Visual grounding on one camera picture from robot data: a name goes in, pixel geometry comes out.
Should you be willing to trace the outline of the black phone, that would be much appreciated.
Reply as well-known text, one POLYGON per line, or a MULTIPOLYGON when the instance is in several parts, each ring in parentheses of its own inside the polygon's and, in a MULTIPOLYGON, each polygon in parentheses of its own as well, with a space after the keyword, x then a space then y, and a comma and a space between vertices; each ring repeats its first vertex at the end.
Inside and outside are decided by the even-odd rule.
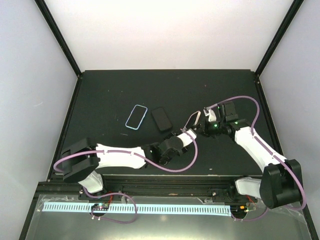
POLYGON ((173 125, 163 107, 153 109, 151 115, 160 132, 166 132, 172 129, 173 125))

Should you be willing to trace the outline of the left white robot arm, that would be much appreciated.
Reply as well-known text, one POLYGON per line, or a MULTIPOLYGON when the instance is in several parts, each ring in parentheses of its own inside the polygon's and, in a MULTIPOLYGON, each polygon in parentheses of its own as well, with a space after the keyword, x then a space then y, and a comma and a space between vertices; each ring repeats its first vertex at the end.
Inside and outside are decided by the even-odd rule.
POLYGON ((53 168, 55 171, 63 173, 64 182, 79 183, 85 192, 90 193, 95 199, 101 200, 107 195, 108 188, 103 183, 102 175, 96 172, 97 169, 116 167, 141 169, 146 164, 150 164, 165 172, 181 173, 191 168, 196 162, 198 157, 196 138, 196 133, 189 129, 164 141, 164 143, 173 143, 174 147, 179 148, 178 150, 174 147, 170 148, 173 150, 174 156, 182 153, 182 149, 188 145, 194 145, 195 154, 192 161, 181 169, 169 169, 147 158, 147 153, 155 153, 156 148, 154 150, 143 149, 141 146, 120 148, 102 144, 96 144, 95 149, 82 150, 65 156, 58 160, 53 168))

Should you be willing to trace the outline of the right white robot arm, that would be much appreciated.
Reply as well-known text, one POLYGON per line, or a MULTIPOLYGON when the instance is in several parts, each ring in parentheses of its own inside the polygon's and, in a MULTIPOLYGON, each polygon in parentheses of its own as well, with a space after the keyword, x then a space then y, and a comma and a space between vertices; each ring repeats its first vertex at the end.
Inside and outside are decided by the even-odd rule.
POLYGON ((254 123, 239 119, 235 105, 231 100, 224 100, 203 109, 204 119, 198 124, 197 132, 213 137, 229 136, 241 146, 255 161, 262 172, 260 179, 242 177, 228 187, 228 198, 240 201, 245 195, 261 199, 269 209, 299 202, 302 210, 307 204, 303 188, 302 168, 300 163, 286 157, 268 145, 256 132, 254 123))

